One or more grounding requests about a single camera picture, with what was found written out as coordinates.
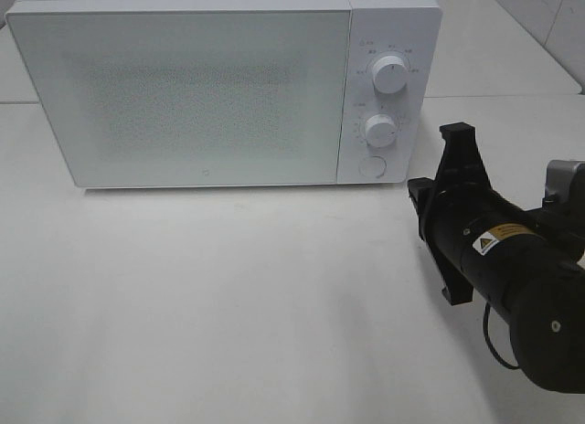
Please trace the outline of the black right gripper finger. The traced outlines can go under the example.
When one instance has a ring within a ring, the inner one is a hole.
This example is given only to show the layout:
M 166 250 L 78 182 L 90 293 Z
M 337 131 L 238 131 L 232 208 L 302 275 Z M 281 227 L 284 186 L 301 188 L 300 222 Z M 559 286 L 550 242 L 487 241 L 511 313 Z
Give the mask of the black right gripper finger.
M 432 232 L 419 223 L 421 239 L 426 243 L 443 281 L 441 294 L 450 305 L 461 305 L 472 301 L 472 284 L 442 252 Z
M 434 178 L 433 193 L 439 200 L 455 196 L 484 197 L 492 191 L 475 128 L 468 123 L 451 123 L 440 127 L 444 149 Z

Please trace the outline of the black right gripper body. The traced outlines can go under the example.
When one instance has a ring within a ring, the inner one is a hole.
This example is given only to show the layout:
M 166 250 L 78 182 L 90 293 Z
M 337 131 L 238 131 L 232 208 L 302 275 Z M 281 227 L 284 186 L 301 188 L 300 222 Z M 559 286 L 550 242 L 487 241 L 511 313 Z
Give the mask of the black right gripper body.
M 464 247 L 481 228 L 501 220 L 501 210 L 476 188 L 455 187 L 435 195 L 435 182 L 427 177 L 412 178 L 407 187 L 419 217 L 421 237 L 442 277 L 460 277 Z

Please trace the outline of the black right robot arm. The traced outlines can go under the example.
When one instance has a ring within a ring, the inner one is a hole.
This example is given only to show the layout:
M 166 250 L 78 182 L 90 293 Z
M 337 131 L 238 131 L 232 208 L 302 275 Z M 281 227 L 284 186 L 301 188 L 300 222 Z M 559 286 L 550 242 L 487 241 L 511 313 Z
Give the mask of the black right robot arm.
M 524 210 L 491 186 L 472 125 L 440 128 L 432 178 L 407 183 L 420 238 L 451 305 L 484 297 L 509 331 L 514 361 L 538 387 L 584 390 L 584 164 L 553 160 L 538 208 Z

